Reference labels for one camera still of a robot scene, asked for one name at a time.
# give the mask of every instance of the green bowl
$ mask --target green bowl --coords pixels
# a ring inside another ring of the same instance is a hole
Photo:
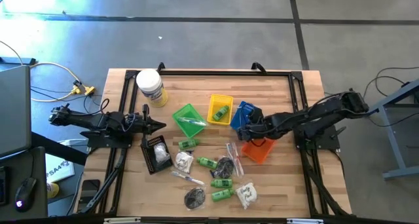
[[[186,137],[192,138],[193,136],[197,135],[200,131],[204,129],[204,126],[198,126],[195,124],[191,124],[189,122],[179,122],[179,117],[188,117],[192,119],[199,119],[201,121],[205,121],[201,115],[195,110],[195,108],[188,103],[187,105],[183,106],[183,108],[179,109],[172,115],[173,119],[177,123],[177,125],[181,128],[182,132],[185,133]]]

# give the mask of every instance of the concrete floor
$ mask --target concrete floor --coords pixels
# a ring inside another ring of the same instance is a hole
[[[416,0],[297,0],[297,7],[305,19],[419,20]],[[0,9],[94,16],[293,18],[289,0],[4,0]],[[326,92],[350,87],[363,92],[380,69],[419,63],[418,26],[303,24],[301,29],[309,67],[320,70]],[[99,94],[110,67],[157,67],[164,62],[169,68],[248,69],[258,61],[267,69],[302,69],[293,24],[42,21],[28,16],[0,19],[0,33],[0,39],[21,56],[70,67]],[[0,47],[0,55],[13,54]],[[411,81],[418,72],[386,75]],[[31,74],[33,86],[67,90],[73,81],[53,67],[40,67]],[[381,80],[384,92],[400,87],[391,79]],[[373,104],[380,98],[371,87],[366,101]],[[80,128],[49,125],[49,112],[58,105],[32,102],[33,131],[53,140],[81,138]],[[82,100],[71,106],[84,110]],[[93,111],[97,106],[89,102],[88,108]],[[419,176],[382,179],[382,172],[396,168],[386,131],[363,119],[338,125],[348,127],[339,137],[353,213],[417,222]],[[64,214],[70,200],[51,204],[50,215]]]

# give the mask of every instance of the green bottle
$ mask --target green bottle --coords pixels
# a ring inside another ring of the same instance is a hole
[[[222,108],[220,108],[220,110],[218,110],[218,112],[216,112],[213,116],[212,116],[212,118],[215,120],[215,121],[219,121],[226,113],[228,112],[228,105],[226,105],[226,106],[224,106],[224,107],[222,107]]]
[[[196,161],[199,163],[199,165],[205,166],[207,168],[216,169],[217,168],[217,162],[211,159],[207,159],[204,157],[198,157],[196,158]]]
[[[234,195],[234,189],[225,189],[224,191],[218,191],[211,194],[212,201],[217,202],[225,198],[230,198]]]
[[[211,181],[211,186],[215,188],[231,188],[233,181],[231,179],[215,179]]]
[[[198,144],[199,140],[197,139],[184,140],[179,142],[179,148],[180,150],[189,149],[197,146]]]

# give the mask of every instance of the white container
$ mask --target white container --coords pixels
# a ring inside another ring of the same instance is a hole
[[[138,88],[153,107],[162,107],[168,101],[162,78],[154,69],[141,70],[136,79]]]

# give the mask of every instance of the wooden tabletop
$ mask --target wooden tabletop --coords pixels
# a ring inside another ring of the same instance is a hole
[[[110,69],[108,72],[103,100],[110,99],[106,111],[117,111],[126,69]],[[304,86],[308,104],[323,97],[323,87],[319,71],[303,71]],[[264,115],[276,112],[292,112],[288,81],[285,77],[239,77],[239,76],[162,76],[168,92],[168,102],[164,107],[150,107],[150,116],[165,122],[167,127],[158,130],[149,138],[164,136],[170,155],[174,160],[179,147],[177,143],[186,139],[172,119],[172,114],[191,103],[207,118],[211,94],[222,94],[234,98],[233,115],[242,100],[253,103],[263,110]],[[125,109],[128,109],[131,92],[128,92]],[[135,112],[147,103],[139,91]],[[194,157],[208,157],[217,160],[226,155],[225,143],[237,141],[235,131],[229,126],[211,124],[195,136],[201,142],[195,149]],[[295,149],[292,132],[275,142],[272,152],[263,165],[242,157],[245,176],[233,177],[234,187],[252,181],[257,190],[257,202],[243,209],[238,197],[214,203],[211,193],[219,191],[210,187],[211,176],[208,168],[192,164],[191,176],[205,184],[207,198],[205,207],[188,211],[183,198],[196,184],[173,177],[170,169],[149,175],[143,154],[139,148],[140,137],[135,137],[133,147],[128,150],[118,216],[172,216],[172,217],[309,217],[306,189],[302,174],[301,158]],[[82,179],[100,179],[101,185],[106,171],[110,149],[98,149],[92,153],[84,167]],[[342,168],[336,156],[329,151],[319,151],[321,173],[329,192],[347,212],[351,212]],[[114,185],[111,186],[107,206],[112,203]],[[318,192],[314,189],[316,206],[320,210]]]

